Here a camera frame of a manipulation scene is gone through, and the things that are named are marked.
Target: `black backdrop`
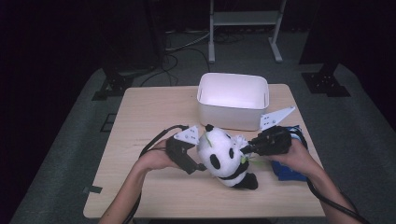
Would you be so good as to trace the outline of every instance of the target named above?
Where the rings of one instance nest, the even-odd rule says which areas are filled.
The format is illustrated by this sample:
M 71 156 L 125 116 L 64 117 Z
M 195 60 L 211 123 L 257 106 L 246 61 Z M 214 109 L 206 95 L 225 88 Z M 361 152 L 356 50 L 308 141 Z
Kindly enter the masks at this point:
M 0 222 L 7 223 L 99 67 L 99 41 L 84 1 L 1 4 Z
M 335 58 L 358 77 L 396 130 L 396 6 L 391 2 L 320 1 L 300 63 Z

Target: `panda ear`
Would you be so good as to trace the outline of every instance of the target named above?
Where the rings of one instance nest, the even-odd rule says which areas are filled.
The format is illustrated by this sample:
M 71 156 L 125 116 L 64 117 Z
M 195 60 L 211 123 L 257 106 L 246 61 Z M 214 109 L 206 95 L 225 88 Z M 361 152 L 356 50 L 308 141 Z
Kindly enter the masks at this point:
M 212 130 L 213 130 L 213 125 L 211 125 L 211 124 L 207 124 L 206 126 L 205 126 L 205 130 L 207 131 L 207 132 L 212 132 Z
M 220 168 L 220 161 L 215 154 L 210 155 L 210 163 L 212 163 L 212 165 L 213 165 L 213 167 L 215 167 L 215 169 L 218 170 Z

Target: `person's left hand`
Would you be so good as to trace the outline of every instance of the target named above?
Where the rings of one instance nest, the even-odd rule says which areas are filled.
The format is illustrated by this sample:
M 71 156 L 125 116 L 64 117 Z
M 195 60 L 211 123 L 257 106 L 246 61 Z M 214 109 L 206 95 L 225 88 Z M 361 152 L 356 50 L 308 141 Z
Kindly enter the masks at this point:
M 161 170 L 166 167 L 175 167 L 180 169 L 169 157 L 166 155 L 166 139 L 161 140 L 158 144 L 152 147 L 146 154 L 144 154 L 136 162 L 145 169 Z

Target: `white metal frame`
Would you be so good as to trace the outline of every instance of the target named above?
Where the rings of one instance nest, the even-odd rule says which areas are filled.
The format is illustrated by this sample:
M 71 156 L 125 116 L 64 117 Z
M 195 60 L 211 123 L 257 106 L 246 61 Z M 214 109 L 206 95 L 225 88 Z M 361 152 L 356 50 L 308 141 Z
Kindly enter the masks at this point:
M 274 25 L 274 35 L 268 38 L 271 49 L 277 63 L 283 62 L 279 49 L 276 45 L 280 23 L 287 0 L 282 0 L 279 11 L 249 11 L 249 12 L 215 12 L 214 0 L 210 0 L 210 24 L 209 24 L 209 57 L 210 63 L 215 62 L 215 43 L 213 35 L 215 26 L 221 25 Z

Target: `wooden table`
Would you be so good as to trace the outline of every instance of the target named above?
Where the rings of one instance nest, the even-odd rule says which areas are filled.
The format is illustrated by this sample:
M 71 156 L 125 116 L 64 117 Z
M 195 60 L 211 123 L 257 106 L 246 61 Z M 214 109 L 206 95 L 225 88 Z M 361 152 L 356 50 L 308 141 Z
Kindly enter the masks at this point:
M 200 135 L 204 132 L 197 114 L 197 88 L 131 88 L 125 92 L 92 184 L 102 191 L 90 192 L 84 208 L 85 217 L 100 217 L 105 212 L 142 148 L 162 130 L 183 124 L 197 125 Z M 269 92 L 270 104 L 266 112 L 296 105 L 296 109 L 279 125 L 300 125 L 310 153 L 320 163 L 289 87 L 272 84 Z M 231 135 L 242 134 L 247 140 L 258 133 L 227 131 Z M 195 147 L 189 150 L 189 155 L 200 162 Z M 324 217 L 318 199 L 305 182 L 278 181 L 269 161 L 257 155 L 254 160 L 262 161 L 261 165 L 251 163 L 248 168 L 258 178 L 259 187 L 255 190 L 227 188 L 208 171 L 196 171 L 191 175 L 175 168 L 149 172 L 134 217 Z

